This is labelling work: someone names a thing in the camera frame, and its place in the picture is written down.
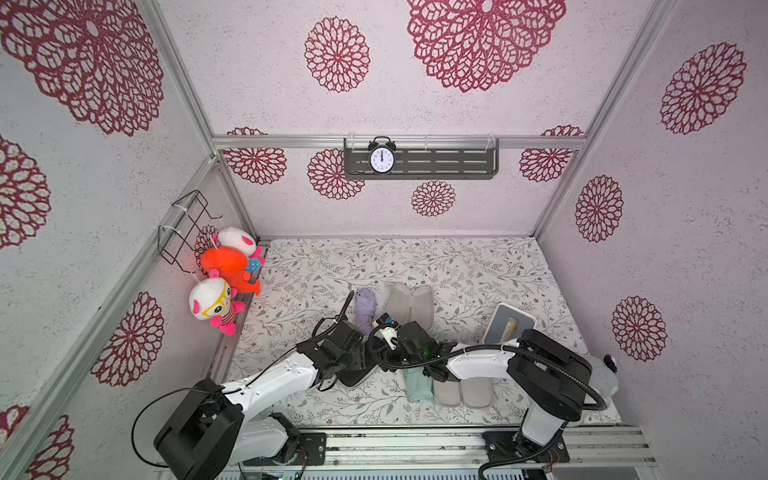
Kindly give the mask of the black umbrella case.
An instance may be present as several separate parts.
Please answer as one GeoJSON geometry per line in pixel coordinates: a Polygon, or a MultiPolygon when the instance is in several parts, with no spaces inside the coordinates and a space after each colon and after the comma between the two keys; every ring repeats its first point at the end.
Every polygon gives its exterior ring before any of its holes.
{"type": "Polygon", "coordinates": [[[348,388],[363,382],[378,367],[372,353],[385,346],[386,342],[378,336],[360,341],[352,348],[345,367],[337,374],[338,381],[348,388]]]}

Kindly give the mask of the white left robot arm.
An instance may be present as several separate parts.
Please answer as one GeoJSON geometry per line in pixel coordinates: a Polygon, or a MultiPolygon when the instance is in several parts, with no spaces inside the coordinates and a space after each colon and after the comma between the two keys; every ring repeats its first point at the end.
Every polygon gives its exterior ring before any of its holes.
{"type": "Polygon", "coordinates": [[[345,320],[298,343],[264,371],[239,381],[199,381],[160,428],[153,447],[177,479],[214,479],[225,467],[256,459],[278,464],[300,456],[300,432],[275,403],[361,367],[364,334],[345,320]]]}

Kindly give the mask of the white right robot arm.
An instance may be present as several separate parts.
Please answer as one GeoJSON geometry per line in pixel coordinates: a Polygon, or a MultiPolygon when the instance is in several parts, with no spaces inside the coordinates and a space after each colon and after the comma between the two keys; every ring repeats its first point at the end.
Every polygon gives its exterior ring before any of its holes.
{"type": "Polygon", "coordinates": [[[384,345],[366,348],[386,371],[420,369],[437,382],[475,378],[514,381],[530,400],[519,442],[543,447],[585,411],[603,411],[607,401],[590,385],[592,366],[579,354],[536,329],[504,343],[438,342],[415,322],[380,320],[371,332],[384,345]]]}

